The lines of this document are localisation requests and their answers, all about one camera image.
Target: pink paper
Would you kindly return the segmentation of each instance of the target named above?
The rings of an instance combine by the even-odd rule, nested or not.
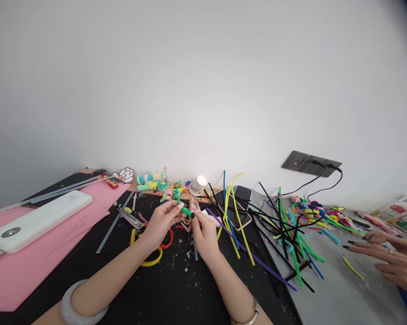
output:
[[[94,201],[32,244],[0,257],[0,311],[14,311],[76,246],[86,233],[109,214],[108,209],[128,189],[111,189],[100,182],[81,191]],[[0,227],[32,211],[18,207],[0,213]]]

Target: black table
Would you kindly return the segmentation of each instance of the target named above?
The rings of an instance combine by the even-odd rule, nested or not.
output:
[[[73,184],[75,177],[79,176],[79,173],[74,174],[74,177],[70,176],[46,191]],[[130,192],[125,192],[118,203],[123,204],[129,195]],[[135,210],[150,219],[160,204],[159,200],[159,196],[138,195]],[[208,204],[200,205],[202,209],[210,207]],[[0,312],[0,324],[31,324],[55,305],[72,284],[91,277],[130,245],[131,225],[120,218],[102,252],[95,253],[117,215],[114,207],[110,212],[112,214],[87,233],[17,310],[12,313]],[[173,244],[163,251],[160,263],[149,268],[140,267],[112,301],[99,324],[229,324],[229,315],[216,283],[203,260],[199,258],[195,261],[187,232],[175,227],[172,229]],[[250,247],[252,252],[276,270],[256,225],[251,223],[245,228],[245,233],[253,243]],[[280,281],[259,264],[252,266],[246,252],[240,251],[241,259],[238,259],[224,231],[219,246],[274,324],[301,324],[291,297]],[[158,252],[154,252],[148,260],[157,255]]]

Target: bracelet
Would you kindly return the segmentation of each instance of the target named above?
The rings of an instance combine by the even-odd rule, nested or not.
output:
[[[254,299],[254,312],[255,314],[253,315],[252,319],[248,321],[247,323],[239,323],[236,320],[233,320],[231,317],[231,324],[232,325],[252,325],[253,322],[256,320],[256,317],[258,317],[259,314],[259,308],[258,308],[258,301],[256,300],[256,297],[253,296]]]
[[[81,280],[73,284],[62,297],[62,301],[60,303],[60,315],[62,316],[62,320],[67,325],[95,325],[107,313],[109,305],[107,305],[107,307],[104,308],[100,313],[91,317],[81,316],[74,311],[73,306],[71,306],[71,295],[86,280],[87,279]]]

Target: table surface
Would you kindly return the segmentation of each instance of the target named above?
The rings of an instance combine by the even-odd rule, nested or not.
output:
[[[268,215],[276,216],[274,210],[263,204],[266,196],[254,192],[252,203]],[[283,199],[285,208],[291,206],[289,199]],[[343,211],[348,217],[355,217],[349,210]],[[272,238],[266,229],[258,225],[269,238]],[[311,324],[407,324],[407,310],[399,294],[398,288],[387,282],[374,267],[375,263],[384,263],[369,256],[355,254],[345,250],[342,245],[348,244],[348,240],[359,241],[361,236],[356,236],[351,232],[331,227],[329,230],[341,241],[337,245],[325,233],[319,234],[316,230],[302,228],[304,236],[312,250],[326,260],[326,263],[315,260],[320,272],[325,277],[322,280],[315,269],[305,268],[301,276],[315,290],[312,293],[306,286],[300,288],[298,279],[291,280],[291,283],[298,288],[298,292],[289,289],[299,317],[304,325]],[[280,252],[283,248],[274,242]],[[271,257],[276,263],[282,276],[287,277],[292,271],[280,258],[275,249],[266,243]],[[364,276],[365,281],[357,277],[345,264],[342,257],[346,256],[350,264]]]
[[[49,187],[48,191],[73,184],[73,179],[72,175],[66,181]],[[125,192],[118,203],[123,204],[129,195]],[[159,200],[153,195],[138,195],[135,211],[150,219],[159,206]],[[102,252],[96,254],[117,215],[114,207],[110,212],[112,214],[88,232],[17,310],[0,312],[0,324],[31,324],[55,305],[72,284],[91,277],[130,245],[131,225],[120,218]],[[173,233],[173,244],[163,251],[160,263],[150,268],[139,268],[112,301],[99,324],[229,324],[229,315],[216,283],[202,259],[194,260],[194,250],[188,244],[187,233],[175,227]],[[251,223],[245,228],[245,233],[253,243],[252,252],[275,270],[256,225]],[[273,323],[301,324],[284,285],[259,264],[252,266],[247,253],[242,251],[241,259],[237,259],[227,234],[222,233],[219,246]]]

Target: electrical outlet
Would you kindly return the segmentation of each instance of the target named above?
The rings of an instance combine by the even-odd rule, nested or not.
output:
[[[315,165],[314,163],[312,163],[312,161],[318,161],[321,164],[323,164],[324,166],[326,166],[325,161],[326,159],[320,158],[320,157],[315,157],[315,156],[309,156],[305,163],[303,164],[303,166],[301,167],[301,169],[299,170],[299,172],[304,172],[306,174],[311,174],[311,175],[316,175],[318,176],[320,173],[322,173],[324,171],[324,167],[321,167],[320,165]]]
[[[304,165],[304,162],[310,155],[293,150],[289,157],[285,160],[282,168],[298,171]]]
[[[332,164],[333,166],[336,166],[336,167],[340,167],[340,165],[342,165],[341,162],[337,162],[337,161],[334,161],[334,160],[326,159],[324,165],[328,166],[329,164]],[[322,175],[322,177],[328,177],[328,176],[330,176],[331,174],[333,174],[334,172],[335,172],[335,169],[327,168],[327,170],[326,170],[325,173]]]
[[[334,166],[339,167],[340,165],[342,165],[341,162],[293,150],[289,157],[286,159],[286,161],[283,163],[282,168],[318,176],[323,172],[323,167],[321,167],[320,165],[313,164],[312,161],[314,160],[319,161],[321,164],[325,166],[333,164]],[[331,174],[334,173],[334,171],[335,170],[332,168],[327,168],[322,177],[329,177]]]

